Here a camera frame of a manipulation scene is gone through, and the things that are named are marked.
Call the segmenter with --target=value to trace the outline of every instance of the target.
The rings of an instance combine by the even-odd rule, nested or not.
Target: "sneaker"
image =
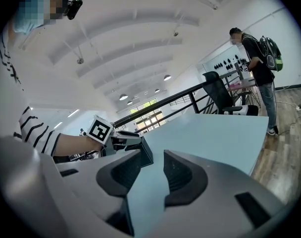
[[[267,134],[274,136],[276,134],[274,129],[267,129]]]

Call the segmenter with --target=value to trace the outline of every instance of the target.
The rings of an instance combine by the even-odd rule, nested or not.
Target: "black baseboard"
[[[299,85],[291,85],[291,86],[282,86],[282,87],[276,87],[275,90],[283,90],[284,88],[287,89],[293,89],[293,88],[301,88],[301,84]]]

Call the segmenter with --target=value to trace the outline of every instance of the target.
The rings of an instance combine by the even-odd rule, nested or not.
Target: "wooden floor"
[[[279,133],[289,131],[279,136],[266,135],[252,177],[283,203],[288,203],[301,193],[301,111],[297,112],[296,107],[279,102],[300,104],[301,88],[276,91],[276,99]],[[260,101],[258,115],[266,116],[265,106]]]

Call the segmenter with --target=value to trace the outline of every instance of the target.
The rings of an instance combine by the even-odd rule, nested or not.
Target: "desk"
[[[252,98],[254,97],[254,99],[256,100],[256,102],[258,103],[258,105],[260,107],[258,93],[256,92],[256,94],[257,94],[257,97],[256,97],[251,90],[252,87],[256,86],[254,78],[253,77],[245,78],[245,79],[241,80],[240,82],[241,82],[241,84],[239,84],[239,85],[229,86],[228,92],[238,91],[238,90],[242,90],[242,93],[251,92]],[[242,95],[242,105],[245,105],[245,104],[246,104],[246,96]]]
[[[226,163],[250,175],[267,125],[268,117],[192,114],[144,134],[154,163],[141,169],[128,194],[135,237],[149,232],[164,212],[164,198],[169,194],[163,172],[165,149]]]

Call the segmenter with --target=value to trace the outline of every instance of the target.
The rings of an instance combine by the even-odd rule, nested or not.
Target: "blue face mask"
[[[13,30],[16,33],[29,34],[33,29],[44,25],[50,15],[50,0],[25,0],[20,2],[14,17]]]

